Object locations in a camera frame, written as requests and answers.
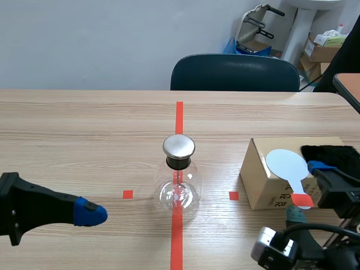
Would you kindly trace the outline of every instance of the dark blue chair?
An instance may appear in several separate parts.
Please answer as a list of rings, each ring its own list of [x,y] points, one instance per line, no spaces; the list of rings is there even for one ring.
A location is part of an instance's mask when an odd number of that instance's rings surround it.
[[[284,60],[252,55],[191,55],[181,59],[171,90],[298,92],[299,74]]]

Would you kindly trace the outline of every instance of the wooden table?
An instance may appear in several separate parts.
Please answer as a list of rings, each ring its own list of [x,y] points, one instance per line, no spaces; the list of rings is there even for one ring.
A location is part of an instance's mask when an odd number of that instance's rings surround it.
[[[153,203],[152,178],[179,100],[204,177],[198,211],[184,224],[185,270],[259,269],[250,251],[260,228],[284,227],[284,210],[250,209],[239,170],[251,137],[340,136],[360,150],[360,116],[336,94],[2,90],[0,171],[85,196],[109,218],[92,228],[43,226],[18,247],[2,236],[1,268],[169,270],[171,219]],[[128,189],[133,200],[122,199]],[[307,217],[339,222],[331,210]]]
[[[332,80],[341,95],[360,113],[360,73],[340,73]]]

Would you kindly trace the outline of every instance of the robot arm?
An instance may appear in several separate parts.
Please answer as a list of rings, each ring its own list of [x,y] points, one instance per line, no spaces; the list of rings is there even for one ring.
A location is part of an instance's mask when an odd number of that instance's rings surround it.
[[[9,235],[13,246],[25,232],[42,225],[96,226],[106,220],[105,208],[82,197],[32,184],[18,173],[3,173],[0,178],[0,235]]]
[[[322,192],[319,208],[334,209],[341,227],[308,224],[301,209],[286,209],[286,229],[262,228],[251,257],[266,270],[356,270],[360,267],[360,180],[318,161],[308,163]],[[309,230],[333,232],[321,247]]]

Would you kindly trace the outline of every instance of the glass jar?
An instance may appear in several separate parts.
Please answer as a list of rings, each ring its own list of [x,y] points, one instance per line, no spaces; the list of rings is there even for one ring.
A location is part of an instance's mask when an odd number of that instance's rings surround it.
[[[166,159],[155,174],[155,202],[175,214],[190,212],[199,204],[203,190],[201,174],[190,159],[195,143],[186,135],[175,134],[166,138],[163,150]]]

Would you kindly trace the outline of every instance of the white sink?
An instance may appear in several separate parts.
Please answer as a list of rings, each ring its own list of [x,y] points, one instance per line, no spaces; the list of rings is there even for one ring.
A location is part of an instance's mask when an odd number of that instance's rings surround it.
[[[286,0],[294,7],[304,10],[331,10],[343,2],[343,0]]]
[[[344,0],[285,0],[288,4],[297,7],[298,13],[291,27],[285,49],[281,59],[297,65],[305,46],[313,19],[317,10],[331,10]]]

